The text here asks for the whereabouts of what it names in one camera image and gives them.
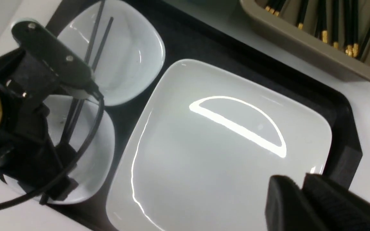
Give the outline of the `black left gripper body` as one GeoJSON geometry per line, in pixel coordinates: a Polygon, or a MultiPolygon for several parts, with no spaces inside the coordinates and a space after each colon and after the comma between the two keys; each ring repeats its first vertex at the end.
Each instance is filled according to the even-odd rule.
{"type": "Polygon", "coordinates": [[[19,21],[11,33],[18,48],[0,56],[0,176],[15,179],[25,194],[12,206],[44,195],[62,201],[78,183],[69,177],[88,149],[104,114],[104,97],[92,69],[36,21],[19,21]],[[84,92],[100,102],[78,150],[53,144],[44,101],[59,88],[84,92]]]}

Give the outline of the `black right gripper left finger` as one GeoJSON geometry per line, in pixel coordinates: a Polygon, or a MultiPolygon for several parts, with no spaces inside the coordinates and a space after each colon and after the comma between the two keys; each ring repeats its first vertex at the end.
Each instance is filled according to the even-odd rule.
{"type": "Polygon", "coordinates": [[[297,184],[282,175],[269,179],[265,218],[268,231],[328,230],[297,184]]]}

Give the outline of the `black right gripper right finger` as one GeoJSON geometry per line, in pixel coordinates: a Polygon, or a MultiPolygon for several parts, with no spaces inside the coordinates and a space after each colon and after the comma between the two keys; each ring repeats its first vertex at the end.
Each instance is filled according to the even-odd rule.
{"type": "Polygon", "coordinates": [[[302,191],[331,231],[370,231],[370,203],[330,178],[307,174],[302,191]]]}

